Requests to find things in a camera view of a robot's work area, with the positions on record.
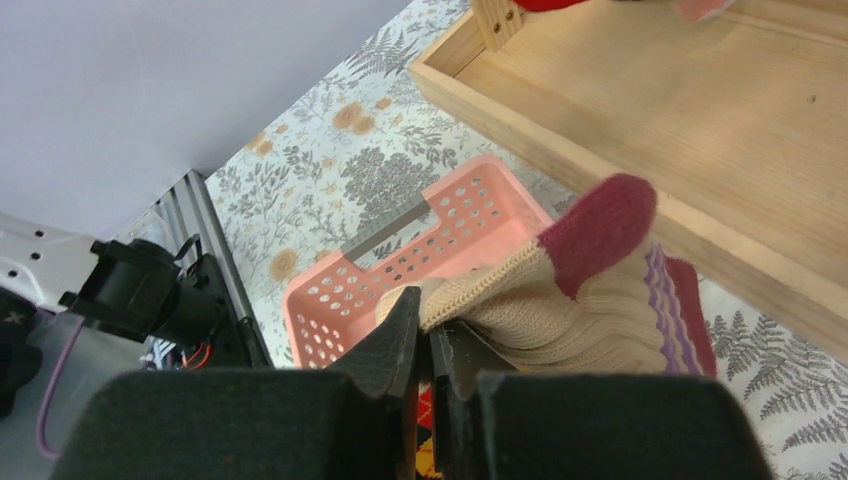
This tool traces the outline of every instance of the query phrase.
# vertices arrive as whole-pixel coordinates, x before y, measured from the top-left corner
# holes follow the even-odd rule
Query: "white wall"
[[[408,0],[0,2],[0,210],[110,237]]]

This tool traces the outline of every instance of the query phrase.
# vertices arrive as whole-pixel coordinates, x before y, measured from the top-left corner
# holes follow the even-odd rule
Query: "red wire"
[[[185,363],[186,365],[188,365],[189,363],[191,363],[191,361],[192,361],[192,360],[194,360],[195,358],[197,358],[197,355],[198,355],[198,354],[199,354],[199,353],[203,350],[203,345],[205,345],[205,342],[204,342],[204,343],[201,343],[201,344],[197,347],[197,350],[195,350],[195,351],[194,351],[194,353],[191,355],[191,357],[189,357],[189,359],[188,359],[188,360],[186,360],[186,363]]]
[[[212,353],[212,345],[209,345],[208,347],[206,347],[206,354],[203,355],[203,360],[201,360],[200,363],[198,363],[197,365],[195,365],[193,367],[189,367],[189,368],[191,368],[192,370],[197,370],[198,368],[206,365],[206,362],[209,361],[209,355],[211,353]]]

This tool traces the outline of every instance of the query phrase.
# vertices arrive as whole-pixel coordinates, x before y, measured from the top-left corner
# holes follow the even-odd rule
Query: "basket handle slot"
[[[342,255],[351,263],[380,245],[403,227],[428,213],[430,205],[420,193],[398,205],[397,210],[359,229],[356,236],[342,245]]]

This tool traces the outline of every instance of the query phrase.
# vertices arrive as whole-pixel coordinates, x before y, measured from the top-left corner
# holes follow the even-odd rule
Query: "red sock toe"
[[[648,234],[656,208],[650,183],[618,174],[539,234],[563,293],[573,298],[583,282],[630,255]]]

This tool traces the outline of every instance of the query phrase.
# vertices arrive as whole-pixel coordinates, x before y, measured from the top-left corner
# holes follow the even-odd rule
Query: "wooden board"
[[[627,171],[657,234],[848,361],[848,2],[667,2],[542,14],[497,52],[469,13],[410,71],[434,104],[581,192]]]

